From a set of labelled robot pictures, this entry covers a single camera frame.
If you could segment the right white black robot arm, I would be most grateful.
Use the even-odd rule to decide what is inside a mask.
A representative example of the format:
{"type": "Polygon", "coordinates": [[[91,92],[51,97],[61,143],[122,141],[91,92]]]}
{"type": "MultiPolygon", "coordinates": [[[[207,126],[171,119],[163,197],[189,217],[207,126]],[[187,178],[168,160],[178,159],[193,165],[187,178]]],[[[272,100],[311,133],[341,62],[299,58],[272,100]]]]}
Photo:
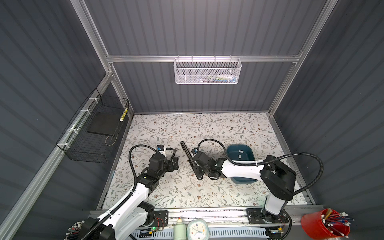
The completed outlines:
{"type": "Polygon", "coordinates": [[[272,223],[280,215],[284,214],[284,207],[287,202],[301,192],[312,187],[322,176],[324,172],[324,163],[316,155],[311,153],[293,153],[280,157],[268,155],[263,161],[236,161],[231,159],[225,146],[214,139],[204,139],[198,146],[191,151],[192,161],[200,170],[211,180],[220,178],[247,178],[262,181],[269,190],[269,195],[265,205],[257,213],[257,216],[266,223],[272,223]],[[204,142],[215,142],[224,150],[224,158],[217,160],[208,156],[200,150],[200,146],[204,142]],[[295,182],[297,174],[294,170],[282,162],[283,159],[294,156],[306,156],[315,159],[319,163],[319,171],[316,177],[304,187],[295,190],[295,182]]]}

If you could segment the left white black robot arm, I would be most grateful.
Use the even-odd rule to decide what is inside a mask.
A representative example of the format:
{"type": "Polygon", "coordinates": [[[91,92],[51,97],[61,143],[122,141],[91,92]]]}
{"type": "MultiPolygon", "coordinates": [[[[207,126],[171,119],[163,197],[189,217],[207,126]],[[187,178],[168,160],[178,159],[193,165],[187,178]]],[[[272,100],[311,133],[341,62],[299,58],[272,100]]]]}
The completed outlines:
{"type": "Polygon", "coordinates": [[[78,240],[125,240],[138,227],[150,226],[155,217],[154,206],[145,200],[159,185],[160,179],[167,172],[179,169],[176,150],[157,145],[156,148],[139,144],[129,151],[129,164],[134,176],[134,184],[123,198],[96,219],[88,218],[81,226],[78,240]],[[137,148],[154,151],[149,166],[137,176],[132,160],[132,153],[137,148]]]}

